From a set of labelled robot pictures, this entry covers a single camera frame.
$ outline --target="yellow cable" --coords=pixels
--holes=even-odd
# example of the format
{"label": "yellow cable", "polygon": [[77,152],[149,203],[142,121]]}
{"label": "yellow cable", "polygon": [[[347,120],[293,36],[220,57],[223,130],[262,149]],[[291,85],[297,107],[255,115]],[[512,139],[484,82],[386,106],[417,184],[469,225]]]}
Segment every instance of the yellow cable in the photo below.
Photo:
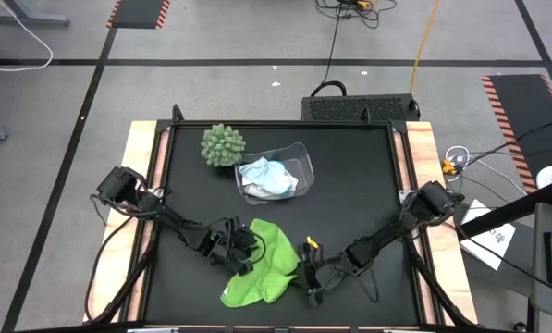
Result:
{"label": "yellow cable", "polygon": [[425,45],[425,41],[427,41],[427,35],[430,34],[430,30],[432,29],[432,23],[434,23],[435,19],[435,13],[440,7],[440,0],[435,0],[434,2],[434,9],[432,10],[432,16],[430,16],[430,20],[427,22],[427,27],[425,27],[425,33],[423,34],[422,44],[420,44],[420,50],[417,53],[417,57],[415,58],[415,64],[413,65],[413,72],[411,73],[411,84],[409,86],[409,93],[413,93],[413,85],[415,85],[415,76],[417,75],[417,65],[420,63],[420,56],[422,56],[423,46]]}

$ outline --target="transparent bin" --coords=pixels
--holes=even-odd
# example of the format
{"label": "transparent bin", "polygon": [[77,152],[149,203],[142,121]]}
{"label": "transparent bin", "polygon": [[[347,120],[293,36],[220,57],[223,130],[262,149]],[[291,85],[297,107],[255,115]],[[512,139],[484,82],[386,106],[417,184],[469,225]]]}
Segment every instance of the transparent bin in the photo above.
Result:
{"label": "transparent bin", "polygon": [[[239,168],[251,164],[261,157],[268,161],[278,161],[284,165],[284,168],[290,175],[298,180],[295,191],[290,191],[285,194],[271,195],[264,197],[256,197],[245,193],[242,185],[242,176],[239,173]],[[314,171],[311,164],[311,157],[306,150],[304,144],[294,142],[290,146],[281,149],[275,149],[267,152],[256,154],[242,154],[241,160],[235,165],[235,175],[237,178],[237,186],[239,187],[240,195],[245,198],[248,204],[265,204],[268,202],[289,199],[304,195],[314,183]]]}

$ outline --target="green succulent toy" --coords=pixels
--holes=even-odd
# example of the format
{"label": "green succulent toy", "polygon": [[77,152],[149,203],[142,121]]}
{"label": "green succulent toy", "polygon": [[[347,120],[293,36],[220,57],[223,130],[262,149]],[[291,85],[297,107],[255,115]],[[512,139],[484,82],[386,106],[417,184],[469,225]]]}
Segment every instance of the green succulent toy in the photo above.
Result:
{"label": "green succulent toy", "polygon": [[213,125],[212,129],[203,132],[202,156],[208,166],[229,167],[240,161],[245,144],[238,130],[223,124]]}

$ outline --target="green towel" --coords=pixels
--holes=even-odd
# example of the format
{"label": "green towel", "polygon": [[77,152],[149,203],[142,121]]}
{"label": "green towel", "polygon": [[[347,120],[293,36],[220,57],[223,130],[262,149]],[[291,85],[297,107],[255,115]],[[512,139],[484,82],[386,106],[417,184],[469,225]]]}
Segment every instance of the green towel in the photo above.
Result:
{"label": "green towel", "polygon": [[[300,261],[284,232],[275,224],[254,219],[250,229],[265,240],[265,257],[253,265],[251,273],[236,275],[228,282],[220,300],[227,307],[235,308],[252,304],[261,299],[271,303],[286,291],[289,276]],[[258,249],[253,251],[251,260],[259,258],[263,245],[258,240]]]}

